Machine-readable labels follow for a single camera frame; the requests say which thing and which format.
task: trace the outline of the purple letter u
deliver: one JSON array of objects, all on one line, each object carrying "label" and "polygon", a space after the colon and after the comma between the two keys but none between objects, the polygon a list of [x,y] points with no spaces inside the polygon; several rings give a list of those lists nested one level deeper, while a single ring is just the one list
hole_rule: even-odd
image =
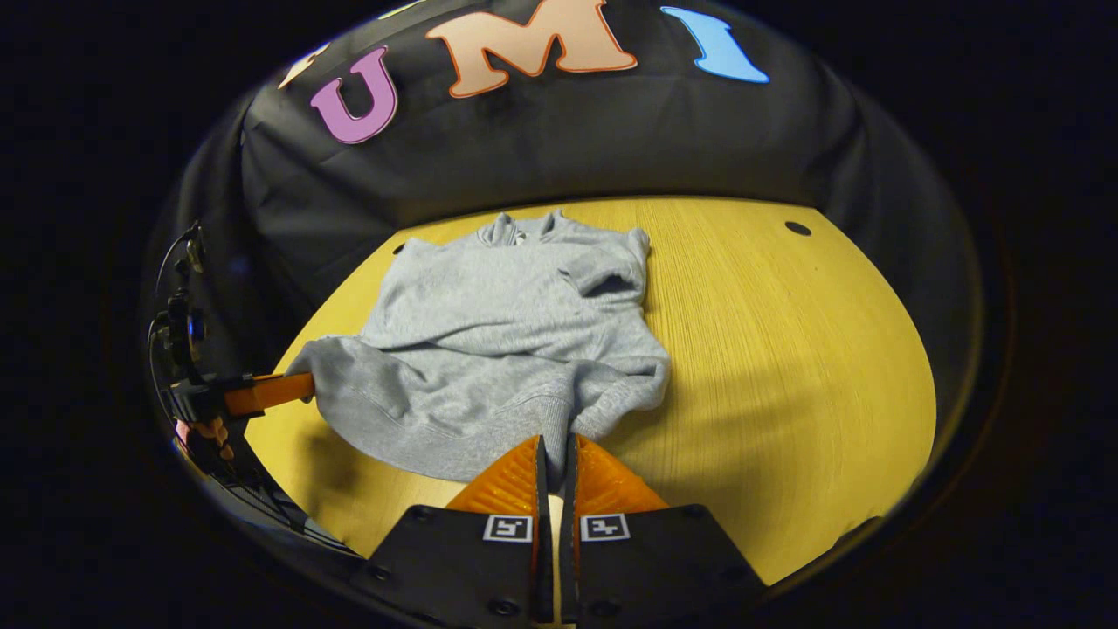
[{"label": "purple letter u", "polygon": [[368,55],[361,57],[350,72],[360,74],[364,79],[369,93],[372,94],[372,109],[361,117],[353,117],[342,102],[341,86],[342,79],[335,78],[325,84],[319,93],[311,98],[311,106],[319,109],[323,122],[330,134],[340,142],[357,144],[364,142],[377,133],[380,133],[392,115],[396,114],[396,87],[392,78],[385,69],[385,53],[387,46],[381,46]]}]

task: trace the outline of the gray sweatshirt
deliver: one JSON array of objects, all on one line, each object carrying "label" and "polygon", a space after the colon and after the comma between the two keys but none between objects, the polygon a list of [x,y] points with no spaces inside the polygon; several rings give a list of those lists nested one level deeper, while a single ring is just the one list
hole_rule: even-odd
[{"label": "gray sweatshirt", "polygon": [[669,359],[643,320],[648,235],[561,210],[506,213],[439,246],[409,239],[359,336],[306,344],[323,419],[362,452],[470,482],[542,435],[549,487],[568,431],[606,436],[664,397]]}]

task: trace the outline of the yellow table surface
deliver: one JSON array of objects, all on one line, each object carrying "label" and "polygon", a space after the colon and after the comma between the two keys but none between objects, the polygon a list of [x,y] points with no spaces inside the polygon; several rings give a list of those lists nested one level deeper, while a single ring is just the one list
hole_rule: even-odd
[{"label": "yellow table surface", "polygon": [[[645,321],[671,356],[672,378],[657,410],[629,414],[600,444],[669,504],[707,505],[771,584],[904,495],[931,450],[931,370],[900,299],[823,215],[711,198],[509,212],[536,218],[557,207],[651,237]],[[447,242],[493,217],[395,234],[314,314],[276,371],[306,342],[360,332],[398,245]],[[793,232],[788,220],[812,235]],[[408,506],[440,507],[463,487],[362,455],[314,404],[271,409],[247,438],[300,507],[366,556]],[[560,509],[552,496],[556,527]]]}]

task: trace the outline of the peach letter m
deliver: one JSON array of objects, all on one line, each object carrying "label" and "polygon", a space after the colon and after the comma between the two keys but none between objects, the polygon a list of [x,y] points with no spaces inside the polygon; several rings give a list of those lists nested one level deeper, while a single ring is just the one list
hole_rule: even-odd
[{"label": "peach letter m", "polygon": [[601,16],[605,0],[542,0],[528,23],[479,11],[444,22],[427,32],[442,39],[451,53],[458,82],[455,98],[475,96],[509,82],[509,73],[493,69],[486,53],[501,57],[528,76],[539,76],[556,39],[562,56],[556,67],[567,72],[604,72],[636,66],[622,50]]}]

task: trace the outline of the black background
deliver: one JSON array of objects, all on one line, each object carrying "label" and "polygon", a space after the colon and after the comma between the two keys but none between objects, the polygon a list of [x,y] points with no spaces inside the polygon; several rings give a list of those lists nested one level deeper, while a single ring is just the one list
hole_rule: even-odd
[{"label": "black background", "polygon": [[[155,456],[132,327],[148,232],[209,124],[383,6],[112,7],[25,3],[6,25],[7,426],[30,429],[3,440],[17,530],[6,625],[352,625],[345,606],[312,600],[246,554],[177,464]],[[831,626],[1112,625],[1101,557],[1114,525],[1099,501],[1111,449],[1101,427],[1116,416],[1101,365],[1115,345],[1102,265],[1116,222],[1105,96],[1116,9],[743,8],[875,96],[960,201],[992,213],[1017,304],[1006,395],[955,490],[800,612]]]}]

